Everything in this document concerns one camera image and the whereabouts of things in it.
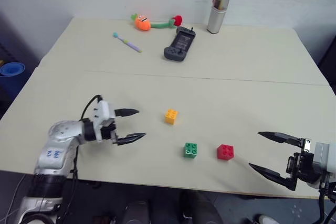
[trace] toy block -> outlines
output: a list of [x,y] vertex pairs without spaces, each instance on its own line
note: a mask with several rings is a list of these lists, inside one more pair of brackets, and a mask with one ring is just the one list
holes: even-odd
[[164,121],[166,123],[174,124],[175,120],[176,120],[176,117],[177,117],[177,114],[178,114],[178,111],[176,111],[176,110],[171,110],[171,109],[168,110],[167,113],[166,113]]
[[217,148],[218,159],[230,160],[231,158],[234,158],[234,156],[235,153],[233,150],[233,146],[231,145],[222,144]]
[[195,158],[197,156],[197,144],[185,143],[184,157]]

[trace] red toy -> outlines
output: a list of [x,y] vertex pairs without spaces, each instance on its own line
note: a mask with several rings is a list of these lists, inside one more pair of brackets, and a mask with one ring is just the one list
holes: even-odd
[[221,144],[217,148],[217,158],[218,159],[230,160],[231,158],[234,158],[234,156],[235,156],[235,153],[233,150],[233,146],[231,145]]
[[180,26],[182,24],[182,17],[180,15],[177,15],[172,19],[175,20],[174,26]]

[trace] yellow lego block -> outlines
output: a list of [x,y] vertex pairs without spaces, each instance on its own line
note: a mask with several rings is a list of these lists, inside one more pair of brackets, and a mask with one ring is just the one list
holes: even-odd
[[176,117],[177,117],[178,111],[176,110],[168,110],[165,116],[165,122],[166,123],[170,123],[170,124],[174,124]]

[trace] gray game controller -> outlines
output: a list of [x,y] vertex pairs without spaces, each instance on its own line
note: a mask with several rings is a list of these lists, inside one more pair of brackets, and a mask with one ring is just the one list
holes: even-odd
[[164,49],[163,53],[167,59],[183,61],[196,33],[193,31],[193,28],[189,30],[182,26],[176,29],[176,33],[174,41],[169,47]]

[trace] cable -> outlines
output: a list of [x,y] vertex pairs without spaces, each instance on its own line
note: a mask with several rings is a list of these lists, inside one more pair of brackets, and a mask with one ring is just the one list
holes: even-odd
[[8,217],[9,217],[9,213],[10,213],[10,211],[11,211],[11,209],[12,209],[12,206],[13,206],[13,203],[14,203],[14,200],[15,200],[15,197],[16,197],[16,194],[17,194],[17,191],[18,191],[18,189],[19,189],[19,187],[20,187],[20,185],[21,185],[21,183],[22,183],[22,181],[24,180],[24,178],[26,177],[26,174],[24,174],[22,177],[21,177],[21,179],[20,179],[20,181],[17,183],[17,185],[16,185],[16,188],[15,188],[15,191],[14,191],[14,194],[13,194],[13,197],[12,197],[12,201],[10,202],[11,204],[9,204],[9,208],[8,208],[8,211],[7,211],[7,214],[6,214],[6,217],[5,217],[5,224],[7,224],[7,219],[8,219]]
[[335,214],[335,212],[336,212],[336,206],[334,206],[334,208],[330,211],[323,224],[328,224],[332,216]]
[[323,191],[320,191],[319,208],[320,208],[320,218],[317,221],[315,221],[313,224],[320,224],[324,220],[324,192]]
[[[324,211],[324,215],[325,215],[325,216],[328,216],[328,214],[327,214],[326,211]],[[331,220],[332,220],[334,223],[336,223],[336,220],[335,220],[335,219],[331,218]]]
[[84,108],[84,110],[83,110],[82,116],[80,117],[80,120],[83,119],[86,110],[88,109],[88,107],[90,106],[90,104],[91,104],[95,99],[97,99],[98,102],[100,102],[101,100],[103,100],[103,98],[102,98],[101,95],[99,95],[99,94],[96,94],[94,97],[92,97],[92,99],[88,102],[88,104],[86,104],[86,106],[85,106],[85,108]]
[[[101,101],[101,100],[103,100],[103,98],[99,94],[96,94],[94,97],[92,97],[91,100],[88,102],[88,104],[86,104],[86,106],[85,106],[85,108],[84,108],[84,110],[82,112],[82,115],[81,115],[81,117],[79,119],[80,121],[83,120],[86,110],[88,109],[88,107],[90,106],[90,104],[95,99],[97,99],[98,102]],[[76,148],[76,155],[75,155],[75,158],[73,159],[73,169],[71,170],[71,172],[72,172],[71,197],[70,197],[68,206],[66,208],[66,211],[64,212],[64,214],[62,216],[62,221],[64,221],[65,218],[70,213],[70,207],[71,207],[72,201],[73,201],[73,199],[75,197],[75,192],[76,192],[76,189],[77,189],[77,186],[78,186],[78,169],[77,169],[78,149],[79,148],[77,146],[77,148]]]
[[[17,212],[19,209],[16,208],[14,211],[12,211],[7,217],[11,216],[13,213]],[[3,222],[6,219],[6,216],[0,220],[0,222]]]

